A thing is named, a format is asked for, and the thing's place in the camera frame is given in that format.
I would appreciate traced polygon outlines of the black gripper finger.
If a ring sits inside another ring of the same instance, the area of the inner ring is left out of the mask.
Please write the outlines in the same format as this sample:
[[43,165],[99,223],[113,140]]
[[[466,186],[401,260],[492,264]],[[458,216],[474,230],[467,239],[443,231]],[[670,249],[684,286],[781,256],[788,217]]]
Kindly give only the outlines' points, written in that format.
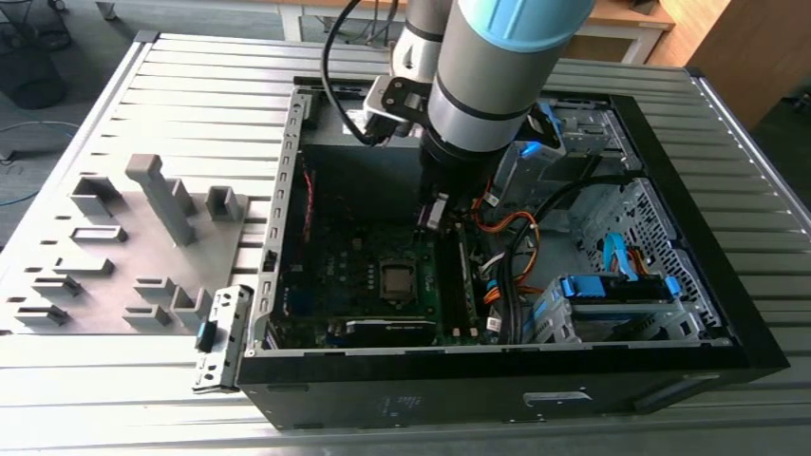
[[422,206],[418,215],[418,228],[439,231],[443,223],[445,209],[447,206],[449,194],[439,193],[429,199]]

